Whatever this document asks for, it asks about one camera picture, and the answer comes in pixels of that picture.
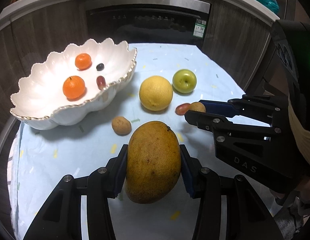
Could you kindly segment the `person right hand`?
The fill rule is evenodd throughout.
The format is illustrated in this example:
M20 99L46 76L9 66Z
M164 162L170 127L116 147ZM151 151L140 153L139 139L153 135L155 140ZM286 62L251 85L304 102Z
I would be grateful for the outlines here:
M310 178L304 178L295 188L299 192L299 196L305 200L310 201Z

